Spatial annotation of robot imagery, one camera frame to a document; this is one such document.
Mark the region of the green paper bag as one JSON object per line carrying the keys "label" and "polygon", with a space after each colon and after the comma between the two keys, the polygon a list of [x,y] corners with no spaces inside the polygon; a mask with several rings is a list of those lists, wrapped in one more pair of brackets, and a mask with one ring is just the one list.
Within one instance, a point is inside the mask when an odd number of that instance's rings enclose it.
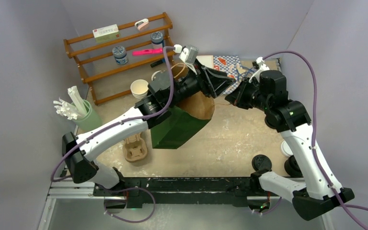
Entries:
{"label": "green paper bag", "polygon": [[150,130],[154,149],[177,149],[190,140],[211,120],[214,99],[197,92],[168,111],[171,115]]}

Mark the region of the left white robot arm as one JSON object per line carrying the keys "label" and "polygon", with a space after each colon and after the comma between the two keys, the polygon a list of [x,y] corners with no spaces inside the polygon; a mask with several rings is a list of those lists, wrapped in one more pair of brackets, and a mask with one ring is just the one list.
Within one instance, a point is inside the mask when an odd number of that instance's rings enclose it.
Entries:
{"label": "left white robot arm", "polygon": [[112,196],[123,192],[119,173],[96,159],[104,151],[129,136],[151,129],[171,116],[169,108],[200,92],[216,98],[235,82],[225,72],[199,62],[179,80],[169,72],[158,74],[149,84],[147,95],[118,118],[80,135],[65,134],[63,157],[74,183],[94,182]]}

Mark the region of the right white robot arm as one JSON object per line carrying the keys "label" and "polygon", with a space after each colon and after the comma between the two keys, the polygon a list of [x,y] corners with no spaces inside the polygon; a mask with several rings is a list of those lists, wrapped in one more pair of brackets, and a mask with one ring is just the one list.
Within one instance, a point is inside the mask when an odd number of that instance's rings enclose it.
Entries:
{"label": "right white robot arm", "polygon": [[259,78],[243,80],[225,97],[232,105],[257,108],[264,112],[265,123],[276,130],[290,147],[304,182],[294,182],[267,169],[251,175],[250,189],[256,195],[275,193],[292,203],[304,220],[312,220],[352,200],[355,195],[333,175],[317,145],[313,125],[305,106],[288,97],[287,79],[278,70],[267,70]]}

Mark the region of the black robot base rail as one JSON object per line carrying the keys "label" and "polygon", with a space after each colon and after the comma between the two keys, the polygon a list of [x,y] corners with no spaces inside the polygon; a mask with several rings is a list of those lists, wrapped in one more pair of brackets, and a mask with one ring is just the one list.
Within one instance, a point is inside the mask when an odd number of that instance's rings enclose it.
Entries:
{"label": "black robot base rail", "polygon": [[143,204],[232,205],[259,208],[274,192],[253,185],[250,177],[126,177],[112,189],[95,185],[94,196],[127,198],[127,208]]}

